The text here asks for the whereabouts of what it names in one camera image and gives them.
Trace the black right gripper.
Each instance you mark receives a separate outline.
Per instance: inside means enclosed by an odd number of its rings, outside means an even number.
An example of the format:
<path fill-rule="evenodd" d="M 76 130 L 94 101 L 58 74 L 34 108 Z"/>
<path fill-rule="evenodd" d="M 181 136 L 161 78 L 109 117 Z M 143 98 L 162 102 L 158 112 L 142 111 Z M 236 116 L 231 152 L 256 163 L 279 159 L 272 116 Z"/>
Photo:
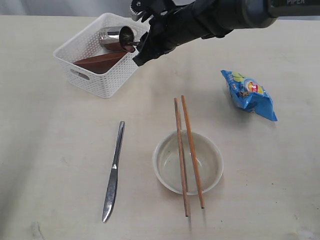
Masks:
<path fill-rule="evenodd" d="M 156 18 L 138 43 L 133 61 L 138 67 L 173 51 L 176 47 L 200 38 L 200 25 L 193 5 L 175 7 Z"/>

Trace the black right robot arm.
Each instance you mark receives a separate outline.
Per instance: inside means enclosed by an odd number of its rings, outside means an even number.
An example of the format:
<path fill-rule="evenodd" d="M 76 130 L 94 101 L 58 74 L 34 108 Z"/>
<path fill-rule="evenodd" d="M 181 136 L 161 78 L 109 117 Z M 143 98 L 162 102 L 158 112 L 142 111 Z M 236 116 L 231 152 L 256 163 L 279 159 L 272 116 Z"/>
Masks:
<path fill-rule="evenodd" d="M 177 5 L 173 0 L 133 0 L 132 19 L 148 21 L 142 35 L 137 66 L 168 54 L 196 39 L 224 38 L 237 29 L 263 29 L 279 17 L 318 16 L 318 0 L 195 0 Z"/>

